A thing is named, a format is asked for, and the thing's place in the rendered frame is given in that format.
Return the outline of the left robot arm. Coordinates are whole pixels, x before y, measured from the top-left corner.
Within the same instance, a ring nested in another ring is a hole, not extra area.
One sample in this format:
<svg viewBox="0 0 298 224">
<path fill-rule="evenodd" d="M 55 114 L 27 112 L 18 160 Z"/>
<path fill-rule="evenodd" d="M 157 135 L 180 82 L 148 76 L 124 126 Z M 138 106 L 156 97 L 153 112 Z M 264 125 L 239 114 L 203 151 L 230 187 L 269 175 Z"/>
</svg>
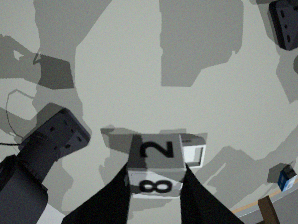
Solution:
<svg viewBox="0 0 298 224">
<path fill-rule="evenodd" d="M 288 51 L 298 48 L 298 0 L 274 1 L 271 10 L 281 47 Z"/>
</svg>

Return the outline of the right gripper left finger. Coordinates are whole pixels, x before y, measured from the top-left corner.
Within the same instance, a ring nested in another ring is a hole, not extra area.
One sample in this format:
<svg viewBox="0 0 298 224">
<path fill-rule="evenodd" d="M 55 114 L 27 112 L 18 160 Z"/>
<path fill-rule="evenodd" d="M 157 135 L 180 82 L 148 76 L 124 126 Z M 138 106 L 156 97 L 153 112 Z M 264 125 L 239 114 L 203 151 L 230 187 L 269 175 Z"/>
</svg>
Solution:
<svg viewBox="0 0 298 224">
<path fill-rule="evenodd" d="M 131 191 L 126 166 L 127 163 L 110 183 L 65 216 L 61 224 L 127 224 Z"/>
</svg>

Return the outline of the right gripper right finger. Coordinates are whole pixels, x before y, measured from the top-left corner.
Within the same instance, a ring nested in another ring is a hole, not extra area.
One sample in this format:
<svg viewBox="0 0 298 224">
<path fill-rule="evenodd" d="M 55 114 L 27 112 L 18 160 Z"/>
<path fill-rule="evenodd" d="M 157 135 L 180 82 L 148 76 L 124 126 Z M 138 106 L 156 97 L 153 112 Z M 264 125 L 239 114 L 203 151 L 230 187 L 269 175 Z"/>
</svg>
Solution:
<svg viewBox="0 0 298 224">
<path fill-rule="evenodd" d="M 181 224 L 245 224 L 198 181 L 187 164 L 180 205 Z"/>
</svg>

